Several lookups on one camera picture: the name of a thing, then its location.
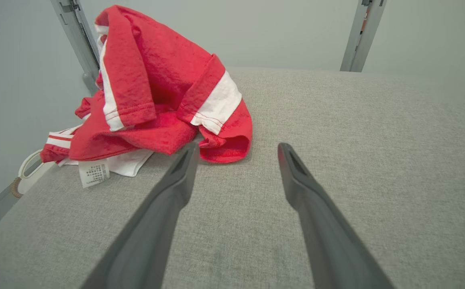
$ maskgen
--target white fabric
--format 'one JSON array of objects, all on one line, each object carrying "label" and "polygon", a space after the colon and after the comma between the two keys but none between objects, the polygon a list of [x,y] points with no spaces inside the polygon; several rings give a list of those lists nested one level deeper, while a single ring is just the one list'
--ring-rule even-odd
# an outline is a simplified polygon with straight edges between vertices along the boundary
[{"label": "white fabric", "polygon": [[97,49],[99,50],[99,56],[102,53],[102,48],[104,47],[104,43],[102,43],[102,40],[100,40],[100,37],[102,37],[102,35],[100,35],[99,38],[97,38]]},{"label": "white fabric", "polygon": [[58,146],[60,148],[66,148],[66,149],[69,149],[70,148],[70,142],[67,141],[67,140],[61,140],[61,139],[56,139],[56,138],[47,138],[47,143],[49,145],[54,145],[54,146]]},{"label": "white fabric", "polygon": [[99,34],[108,35],[108,33],[109,33],[109,26],[95,25],[95,30],[96,30],[97,33],[99,33]]},{"label": "white fabric", "polygon": [[102,74],[102,85],[104,86],[104,116],[106,117],[106,122],[108,123],[109,130],[116,132],[124,128],[124,123],[120,119],[118,114],[118,108],[116,106],[115,95],[113,95],[113,90],[111,90],[111,82],[109,80],[108,72],[106,71],[106,66],[104,64],[104,55],[106,55],[106,43],[102,46],[102,52],[100,53],[100,73]]},{"label": "white fabric", "polygon": [[190,123],[194,126],[202,125],[218,135],[240,102],[241,93],[229,73],[225,71]]},{"label": "white fabric", "polygon": [[75,130],[77,130],[77,128],[80,128],[82,126],[82,124],[78,125],[78,126],[74,126],[73,128],[67,128],[66,130],[61,130],[59,132],[51,132],[49,134],[62,134],[63,137],[68,137],[67,135],[70,135],[71,133],[75,132]]},{"label": "white fabric", "polygon": [[[153,154],[150,150],[136,150],[129,153],[108,157],[109,170],[123,176],[134,177],[145,161]],[[58,166],[79,165],[78,161],[64,159]]]},{"label": "white fabric", "polygon": [[96,161],[80,161],[79,177],[83,188],[97,185],[109,179],[109,163],[107,159]]},{"label": "white fabric", "polygon": [[49,136],[57,136],[62,138],[73,138],[72,134],[49,133]]}]

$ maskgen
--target gray metal bar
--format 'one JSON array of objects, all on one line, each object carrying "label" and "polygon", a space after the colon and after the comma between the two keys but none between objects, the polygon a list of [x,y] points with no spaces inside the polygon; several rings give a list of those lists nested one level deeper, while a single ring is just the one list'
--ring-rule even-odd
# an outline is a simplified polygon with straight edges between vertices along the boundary
[{"label": "gray metal bar", "polygon": [[88,78],[90,76],[90,78],[93,79],[93,81],[85,80],[88,90],[93,93],[95,91],[94,82],[98,76],[99,65],[96,55],[94,54],[94,48],[92,46],[93,41],[87,38],[86,32],[84,31],[84,25],[87,26],[88,23],[86,19],[84,19],[84,15],[80,10],[80,5],[73,2],[73,0],[51,0],[51,3],[70,41],[73,51],[82,66],[83,74],[85,75],[83,78]]},{"label": "gray metal bar", "polygon": [[93,55],[95,57],[95,61],[97,63],[97,67],[99,68],[99,50],[97,48],[97,42],[96,40],[92,37],[92,31],[90,28],[90,23],[93,22],[88,22],[86,20],[86,16],[84,15],[84,11],[82,9],[82,5],[80,4],[80,0],[73,0],[73,2],[78,6],[78,9],[76,9],[75,15],[77,17],[77,20],[79,21],[80,25],[82,26],[82,31],[86,35],[86,39],[88,41],[88,44],[91,46]]},{"label": "gray metal bar", "polygon": [[343,61],[341,62],[341,68],[339,69],[340,71],[350,71],[354,55],[356,54],[357,40],[359,39],[359,33],[363,27],[366,10],[367,6],[363,5],[363,0],[359,0],[354,15],[354,22],[352,22],[352,29],[350,29],[347,47],[345,48],[345,54],[343,55]]},{"label": "gray metal bar", "polygon": [[363,36],[361,37],[361,41],[359,41],[359,46],[357,46],[350,71],[361,72],[363,70],[387,2],[388,1],[375,0],[373,5],[370,5],[370,13],[368,14]]}]

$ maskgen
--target gray wall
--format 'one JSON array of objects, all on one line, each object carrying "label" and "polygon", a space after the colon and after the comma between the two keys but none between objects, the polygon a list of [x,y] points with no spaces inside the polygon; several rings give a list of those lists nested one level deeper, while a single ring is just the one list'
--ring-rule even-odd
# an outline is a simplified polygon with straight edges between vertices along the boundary
[{"label": "gray wall", "polygon": [[50,2],[0,0],[0,192],[49,131],[80,123],[81,75]]},{"label": "gray wall", "polygon": [[465,81],[465,0],[388,0],[363,73]]},{"label": "gray wall", "polygon": [[225,65],[339,71],[358,0],[80,0],[88,21],[114,4],[166,24]]}]

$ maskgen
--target clothing label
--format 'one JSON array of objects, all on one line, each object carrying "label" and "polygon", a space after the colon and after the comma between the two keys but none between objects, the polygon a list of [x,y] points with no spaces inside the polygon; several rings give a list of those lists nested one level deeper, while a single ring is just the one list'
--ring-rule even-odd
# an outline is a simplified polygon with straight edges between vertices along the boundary
[{"label": "clothing label", "polygon": [[87,188],[109,179],[109,165],[107,159],[98,161],[80,161],[79,176],[82,187]]}]

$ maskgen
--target gray upholstered surface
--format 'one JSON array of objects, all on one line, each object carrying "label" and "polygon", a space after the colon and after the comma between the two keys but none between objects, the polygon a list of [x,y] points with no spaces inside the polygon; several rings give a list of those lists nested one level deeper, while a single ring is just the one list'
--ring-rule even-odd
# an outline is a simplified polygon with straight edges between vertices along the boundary
[{"label": "gray upholstered surface", "polygon": [[[252,150],[201,163],[179,216],[166,288],[310,288],[276,158],[293,145],[397,287],[465,287],[465,85],[231,68]],[[75,288],[173,156],[82,189],[52,169],[0,223],[0,288]]]}]

